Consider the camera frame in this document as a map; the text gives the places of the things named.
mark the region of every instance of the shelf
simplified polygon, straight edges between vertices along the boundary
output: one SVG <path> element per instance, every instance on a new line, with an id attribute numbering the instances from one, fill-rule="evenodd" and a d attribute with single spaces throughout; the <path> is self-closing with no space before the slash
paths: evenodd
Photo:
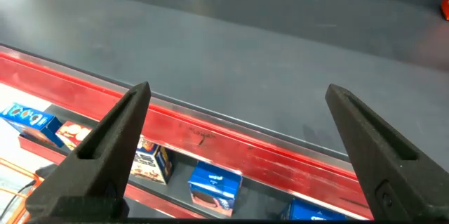
<path id="1" fill-rule="evenodd" d="M 129 218 L 170 218 L 170 216 L 146 207 L 132 199 L 126 197 L 125 200 L 129 206 Z"/>
<path id="2" fill-rule="evenodd" d="M 3 83 L 94 120 L 103 118 L 126 91 L 103 80 L 93 84 L 99 79 L 74 70 L 68 74 L 62 65 L 17 51 L 0 53 L 0 65 Z M 371 218 L 356 176 L 341 160 L 157 98 L 150 102 L 142 135 L 313 204 Z"/>
<path id="3" fill-rule="evenodd" d="M 339 84 L 449 169 L 449 25 L 420 1 L 4 0 L 0 43 L 345 158 Z"/>
<path id="4" fill-rule="evenodd" d="M 155 142 L 297 197 L 370 218 L 350 169 L 302 158 L 293 149 L 300 145 L 347 160 L 324 101 L 327 86 L 334 83 L 351 90 L 449 169 L 443 123 L 449 119 L 449 25 L 438 6 L 432 7 L 433 0 L 418 1 L 425 3 L 3 0 L 1 14 L 7 21 L 0 22 L 0 43 L 35 57 L 14 53 L 0 58 L 0 81 L 99 120 L 123 93 L 114 85 L 126 90 L 147 80 L 155 97 L 176 109 L 189 107 L 259 132 L 246 137 L 234 128 L 218 130 L 217 124 L 193 122 L 175 114 L 178 110 L 155 110 L 153 104 L 149 113 L 160 119 L 158 129 L 163 130 L 148 126 L 145 133 Z M 42 58 L 59 65 L 40 65 Z M 78 70 L 56 70 L 60 65 Z M 83 79 L 80 72 L 102 81 Z M 185 131 L 164 138 L 177 124 Z M 201 139 L 187 132 L 192 124 L 216 139 L 194 144 Z M 191 144 L 182 144 L 184 134 L 192 137 Z M 278 141 L 265 145 L 267 138 Z M 219 143 L 231 144 L 228 148 L 245 162 L 213 154 L 222 147 Z M 259 156 L 269 158 L 257 163 Z M 312 179 L 301 185 L 289 182 L 291 167 L 295 178 L 312 174 Z M 270 173 L 274 170 L 280 175 Z"/>
<path id="5" fill-rule="evenodd" d="M 55 105 L 51 105 L 45 112 L 54 114 L 61 120 L 73 121 L 84 126 L 94 128 L 96 121 L 80 116 Z M 130 176 L 130 183 L 157 197 L 195 211 L 209 218 L 227 218 L 210 209 L 192 203 L 190 197 L 189 180 L 197 160 L 180 153 L 172 152 L 174 171 L 167 185 L 161 185 L 143 178 Z M 236 207 L 232 214 L 235 219 L 277 219 L 282 209 L 293 199 L 285 192 L 244 178 L 237 195 Z"/>

